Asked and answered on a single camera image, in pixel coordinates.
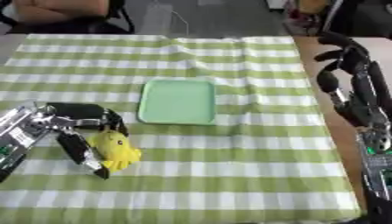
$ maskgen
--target person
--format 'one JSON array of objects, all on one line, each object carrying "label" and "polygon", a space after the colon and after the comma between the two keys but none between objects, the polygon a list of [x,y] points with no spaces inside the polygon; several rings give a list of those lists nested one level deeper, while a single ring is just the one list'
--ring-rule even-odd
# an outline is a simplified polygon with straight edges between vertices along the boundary
[{"label": "person", "polygon": [[13,3],[19,21],[27,25],[105,17],[109,8],[109,0],[13,0]]},{"label": "person", "polygon": [[8,33],[127,33],[108,24],[109,0],[12,0],[19,25]]}]

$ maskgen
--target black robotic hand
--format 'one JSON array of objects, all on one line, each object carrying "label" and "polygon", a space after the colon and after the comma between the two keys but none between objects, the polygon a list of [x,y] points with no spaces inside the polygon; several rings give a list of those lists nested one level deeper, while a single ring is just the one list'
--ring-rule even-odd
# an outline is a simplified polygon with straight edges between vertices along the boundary
[{"label": "black robotic hand", "polygon": [[392,100],[389,89],[378,63],[370,59],[368,50],[353,39],[332,32],[325,33],[318,42],[322,45],[340,47],[339,50],[324,52],[315,57],[316,61],[333,60],[321,72],[341,69],[351,74],[353,91],[358,100],[363,104],[369,104],[373,103],[369,102],[369,99],[375,98],[375,104],[380,106],[391,120]]},{"label": "black robotic hand", "polygon": [[338,33],[327,32],[318,39],[321,45],[333,45],[340,47],[339,50],[324,52],[317,55],[316,61],[333,60],[324,67],[324,71],[342,69],[349,74],[357,74],[357,68],[361,65],[370,64],[368,50],[351,38]]}]

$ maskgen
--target person's arm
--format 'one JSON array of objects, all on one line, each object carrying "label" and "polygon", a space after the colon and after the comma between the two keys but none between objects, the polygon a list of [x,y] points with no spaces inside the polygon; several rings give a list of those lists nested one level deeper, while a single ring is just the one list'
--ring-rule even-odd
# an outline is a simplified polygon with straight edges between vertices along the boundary
[{"label": "person's arm", "polygon": [[40,8],[77,17],[106,17],[109,11],[109,0],[35,0],[34,3]]},{"label": "person's arm", "polygon": [[24,24],[38,25],[67,21],[73,17],[57,11],[41,9],[32,0],[13,0],[19,21]]}]

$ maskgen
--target robotic arm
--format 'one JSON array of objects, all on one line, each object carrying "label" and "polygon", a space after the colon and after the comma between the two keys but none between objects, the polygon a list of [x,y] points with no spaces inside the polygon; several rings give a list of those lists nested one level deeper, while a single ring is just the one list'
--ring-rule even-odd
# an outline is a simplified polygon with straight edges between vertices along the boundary
[{"label": "robotic arm", "polygon": [[95,104],[50,102],[14,108],[0,118],[0,182],[4,181],[25,159],[26,153],[44,136],[54,132],[67,155],[103,179],[109,170],[95,157],[93,148],[76,132],[103,130],[109,126],[128,135],[123,119],[110,109]]},{"label": "robotic arm", "polygon": [[[317,80],[321,90],[331,96],[335,110],[357,128],[368,212],[348,223],[392,223],[392,100],[381,69],[369,58],[368,50],[350,38],[327,33],[318,42],[340,48],[316,56],[316,61],[333,60]],[[337,69],[352,75],[353,91],[348,99],[333,74]]]}]

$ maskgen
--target yellow stuffed chick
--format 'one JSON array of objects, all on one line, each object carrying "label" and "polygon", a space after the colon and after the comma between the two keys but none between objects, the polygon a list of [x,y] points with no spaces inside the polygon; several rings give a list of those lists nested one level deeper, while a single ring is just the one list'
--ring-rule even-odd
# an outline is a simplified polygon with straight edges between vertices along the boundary
[{"label": "yellow stuffed chick", "polygon": [[115,130],[105,129],[87,141],[101,153],[104,159],[102,164],[109,168],[110,172],[123,170],[129,164],[140,161],[142,156],[142,152],[133,148],[125,135]]}]

